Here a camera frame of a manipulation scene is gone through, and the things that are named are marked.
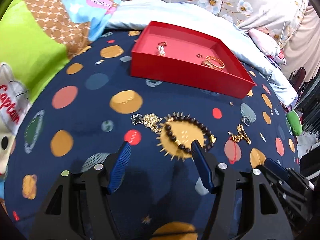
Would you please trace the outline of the gold ring red clover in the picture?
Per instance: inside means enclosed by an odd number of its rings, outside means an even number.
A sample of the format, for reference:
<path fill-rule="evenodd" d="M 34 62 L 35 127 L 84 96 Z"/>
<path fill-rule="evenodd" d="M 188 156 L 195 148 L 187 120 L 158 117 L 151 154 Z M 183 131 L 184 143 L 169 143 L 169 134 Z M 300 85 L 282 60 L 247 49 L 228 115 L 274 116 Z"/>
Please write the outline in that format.
<path fill-rule="evenodd" d="M 166 42 L 159 42 L 158 44 L 159 46 L 163 46 L 163 47 L 166 47 L 167 46 L 167 43 Z"/>

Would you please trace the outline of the navy planet print bedsheet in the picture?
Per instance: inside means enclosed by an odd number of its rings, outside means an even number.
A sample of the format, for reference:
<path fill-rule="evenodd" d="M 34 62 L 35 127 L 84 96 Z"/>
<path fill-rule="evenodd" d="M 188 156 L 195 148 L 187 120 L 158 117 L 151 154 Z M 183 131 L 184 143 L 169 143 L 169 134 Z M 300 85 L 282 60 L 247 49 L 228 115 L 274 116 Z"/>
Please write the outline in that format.
<path fill-rule="evenodd" d="M 117 152 L 123 141 L 131 144 L 132 154 L 120 188 L 110 196 L 121 237 L 142 238 L 165 224 L 204 229 L 214 196 L 202 186 L 192 159 L 173 156 L 158 134 L 132 124 L 131 113 L 110 105 L 127 90 L 138 96 L 134 113 L 196 118 L 216 136 L 210 152 L 236 170 L 248 172 L 264 158 L 299 170 L 284 109 L 256 69 L 246 66 L 255 86 L 243 99 L 131 77 L 135 41 L 128 32 L 115 31 L 94 42 L 50 81 L 23 120 L 4 197 L 9 217 L 25 237 L 62 171 L 79 173 Z"/>

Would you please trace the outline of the green plush cushion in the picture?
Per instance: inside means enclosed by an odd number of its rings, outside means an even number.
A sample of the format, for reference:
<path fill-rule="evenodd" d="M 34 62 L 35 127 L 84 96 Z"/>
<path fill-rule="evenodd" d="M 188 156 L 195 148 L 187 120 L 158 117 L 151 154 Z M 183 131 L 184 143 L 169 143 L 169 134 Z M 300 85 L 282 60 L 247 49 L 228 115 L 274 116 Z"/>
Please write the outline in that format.
<path fill-rule="evenodd" d="M 303 132 L 302 123 L 296 111 L 292 110 L 286 114 L 286 118 L 295 136 L 300 136 Z"/>

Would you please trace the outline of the red shallow cardboard box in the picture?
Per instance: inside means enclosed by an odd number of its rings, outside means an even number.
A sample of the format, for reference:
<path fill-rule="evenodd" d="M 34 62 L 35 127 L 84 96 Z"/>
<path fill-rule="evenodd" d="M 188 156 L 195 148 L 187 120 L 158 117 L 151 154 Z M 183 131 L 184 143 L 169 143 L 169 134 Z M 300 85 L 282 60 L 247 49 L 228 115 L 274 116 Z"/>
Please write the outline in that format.
<path fill-rule="evenodd" d="M 131 50 L 130 74 L 243 99 L 255 82 L 218 38 L 152 21 Z"/>

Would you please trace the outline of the pink white cartoon pillow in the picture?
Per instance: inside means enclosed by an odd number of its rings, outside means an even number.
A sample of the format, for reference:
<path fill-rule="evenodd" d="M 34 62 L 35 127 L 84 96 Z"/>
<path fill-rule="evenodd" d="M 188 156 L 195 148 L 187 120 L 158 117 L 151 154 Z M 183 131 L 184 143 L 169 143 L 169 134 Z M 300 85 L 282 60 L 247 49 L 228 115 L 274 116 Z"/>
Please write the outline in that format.
<path fill-rule="evenodd" d="M 250 29 L 248 35 L 267 58 L 278 65 L 286 65 L 286 59 L 279 44 L 271 36 L 258 29 Z"/>

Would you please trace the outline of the floral grey bedding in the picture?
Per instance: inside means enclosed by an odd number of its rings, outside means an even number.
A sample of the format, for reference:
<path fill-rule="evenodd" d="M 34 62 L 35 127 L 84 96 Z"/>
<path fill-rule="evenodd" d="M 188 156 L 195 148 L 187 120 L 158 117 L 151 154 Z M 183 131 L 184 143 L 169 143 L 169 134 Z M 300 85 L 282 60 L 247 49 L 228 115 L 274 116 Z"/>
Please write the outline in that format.
<path fill-rule="evenodd" d="M 242 30 L 255 28 L 271 36 L 285 55 L 285 76 L 304 67 L 305 80 L 310 81 L 319 71 L 319 16 L 310 0 L 162 1 L 189 2 Z"/>

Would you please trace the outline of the colourful cartoon monkey quilt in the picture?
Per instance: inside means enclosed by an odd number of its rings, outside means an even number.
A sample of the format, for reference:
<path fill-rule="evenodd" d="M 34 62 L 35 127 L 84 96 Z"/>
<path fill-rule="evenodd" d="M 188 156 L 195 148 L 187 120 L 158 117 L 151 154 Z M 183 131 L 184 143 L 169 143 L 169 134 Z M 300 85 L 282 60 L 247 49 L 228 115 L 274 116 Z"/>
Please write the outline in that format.
<path fill-rule="evenodd" d="M 119 0 L 12 0 L 1 18 L 1 173 L 48 82 L 103 32 Z"/>

